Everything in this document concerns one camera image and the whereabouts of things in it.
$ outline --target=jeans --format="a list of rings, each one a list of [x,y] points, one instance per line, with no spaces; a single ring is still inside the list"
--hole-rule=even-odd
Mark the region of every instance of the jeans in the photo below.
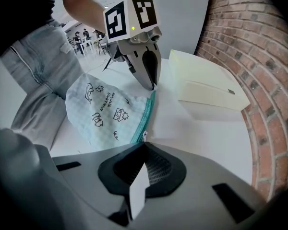
[[[27,93],[12,129],[50,150],[66,116],[66,92],[83,73],[65,33],[51,21],[16,41],[1,60]]]

